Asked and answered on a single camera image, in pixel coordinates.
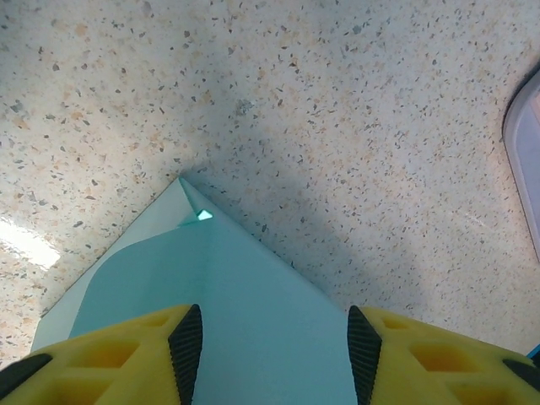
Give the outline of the light blue paper box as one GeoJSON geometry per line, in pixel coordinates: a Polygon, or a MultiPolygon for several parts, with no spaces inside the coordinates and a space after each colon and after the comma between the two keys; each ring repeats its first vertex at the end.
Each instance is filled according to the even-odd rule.
{"type": "Polygon", "coordinates": [[[42,317],[32,346],[192,304],[193,405],[356,405],[344,311],[183,179],[42,317]]]}

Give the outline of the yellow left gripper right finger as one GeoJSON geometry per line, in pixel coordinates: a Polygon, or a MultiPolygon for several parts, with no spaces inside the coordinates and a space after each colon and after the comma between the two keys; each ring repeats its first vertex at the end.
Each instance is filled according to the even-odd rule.
{"type": "Polygon", "coordinates": [[[377,308],[348,310],[358,405],[540,405],[540,360],[377,308]]]}

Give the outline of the lavender tray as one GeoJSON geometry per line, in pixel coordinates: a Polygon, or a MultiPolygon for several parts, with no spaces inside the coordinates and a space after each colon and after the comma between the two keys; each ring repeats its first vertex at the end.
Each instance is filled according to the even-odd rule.
{"type": "Polygon", "coordinates": [[[540,261],[540,68],[511,101],[502,136],[532,244],[540,261]]]}

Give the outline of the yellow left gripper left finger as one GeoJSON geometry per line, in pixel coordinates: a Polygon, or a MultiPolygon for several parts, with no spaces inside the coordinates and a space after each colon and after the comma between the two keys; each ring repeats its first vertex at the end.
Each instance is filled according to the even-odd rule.
{"type": "Polygon", "coordinates": [[[192,405],[198,305],[178,305],[36,350],[0,370],[0,405],[192,405]]]}

